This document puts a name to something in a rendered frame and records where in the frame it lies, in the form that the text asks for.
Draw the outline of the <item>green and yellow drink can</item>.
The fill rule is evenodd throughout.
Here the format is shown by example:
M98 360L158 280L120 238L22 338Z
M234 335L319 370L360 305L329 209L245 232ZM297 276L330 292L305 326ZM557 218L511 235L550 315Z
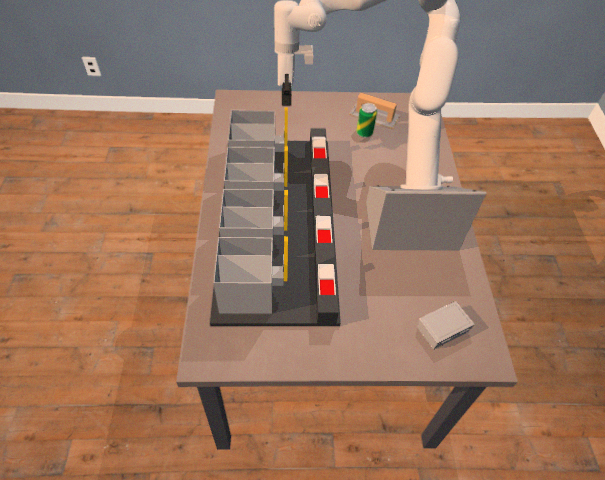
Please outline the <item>green and yellow drink can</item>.
M361 137L370 137L373 135L377 117L376 106L372 103L365 103L359 111L357 134Z

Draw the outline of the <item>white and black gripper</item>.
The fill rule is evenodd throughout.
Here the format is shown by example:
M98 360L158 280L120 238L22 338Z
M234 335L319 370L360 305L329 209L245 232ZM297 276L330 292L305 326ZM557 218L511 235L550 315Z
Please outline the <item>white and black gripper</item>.
M295 52L278 53L278 86L282 86L282 106L291 106L291 87L294 81ZM290 89L290 90L289 90Z

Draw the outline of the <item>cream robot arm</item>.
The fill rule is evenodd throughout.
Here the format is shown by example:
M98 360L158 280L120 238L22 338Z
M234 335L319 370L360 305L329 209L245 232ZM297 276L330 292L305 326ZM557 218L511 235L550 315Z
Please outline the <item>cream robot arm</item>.
M275 50L304 54L305 64L313 64L313 46L299 46L299 30L320 31L329 13L363 11L384 1L301 0L299 4L279 1L274 7ZM453 182L453 177L443 177L438 170L441 108L448 100L458 63L455 43L460 12L455 0L418 1L429 16L429 28L417 85L409 99L407 173L406 184L401 188L437 190L443 189L441 184Z

